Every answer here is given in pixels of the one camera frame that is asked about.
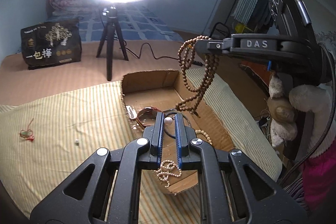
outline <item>blue bedsheet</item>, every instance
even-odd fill
[[[125,40],[167,40],[181,41],[182,37],[173,32],[160,18],[140,4],[118,5],[118,18]],[[100,41],[105,17],[101,11],[53,16],[47,21],[56,22],[79,18],[79,34],[82,42]]]

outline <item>pearl necklace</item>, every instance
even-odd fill
[[[198,130],[195,130],[195,133],[196,133],[196,135],[197,135],[197,134],[203,134],[203,136],[206,137],[208,143],[210,143],[210,144],[212,145],[212,140],[211,140],[211,138],[209,137],[209,135],[208,135],[206,132],[204,132],[204,130],[200,130],[200,129],[198,129]]]
[[[174,170],[175,168],[179,171],[178,175],[169,172],[169,171]],[[169,176],[179,178],[182,175],[181,169],[172,160],[164,160],[163,162],[161,162],[160,169],[157,170],[157,171],[154,171],[154,173],[156,173],[156,176],[159,180],[167,183],[165,188],[168,188],[170,186],[170,183],[169,183],[169,180],[168,180]]]
[[[204,130],[197,129],[197,130],[195,130],[195,133],[196,134],[203,134],[203,136],[206,137],[208,143],[213,145],[211,138],[209,137],[209,135],[206,132],[204,132]],[[175,168],[179,171],[178,175],[171,172]],[[157,178],[160,181],[167,183],[165,188],[168,188],[170,186],[170,182],[168,180],[169,176],[179,178],[182,175],[182,170],[178,167],[178,165],[173,160],[164,160],[163,162],[161,162],[160,169],[154,171],[154,173],[156,174]]]

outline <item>tree illustration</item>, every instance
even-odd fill
[[[61,26],[59,23],[56,23],[54,26],[51,27],[51,30],[45,35],[45,38],[50,41],[50,46],[54,46],[54,41],[58,41],[63,39],[61,42],[62,46],[67,45],[67,40],[72,37],[72,33]]]

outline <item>black bag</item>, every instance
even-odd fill
[[[78,19],[45,22],[21,30],[21,48],[28,69],[80,62]]]

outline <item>tripod leg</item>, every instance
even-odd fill
[[[107,47],[106,47],[106,73],[107,81],[112,80],[112,61],[113,61],[113,44],[114,44],[115,27],[110,24],[107,31]]]
[[[118,20],[114,22],[114,25],[115,25],[115,32],[117,33],[117,37],[119,39],[120,47],[124,55],[124,59],[128,61],[128,56],[127,56],[127,52],[126,52],[126,48],[124,44],[123,32],[121,31],[121,27],[120,27]]]
[[[107,23],[104,27],[103,34],[101,35],[101,39],[100,39],[100,43],[99,43],[96,58],[98,58],[100,56],[101,50],[103,49],[104,42],[105,42],[106,36],[107,36],[108,27],[109,27],[109,24]]]

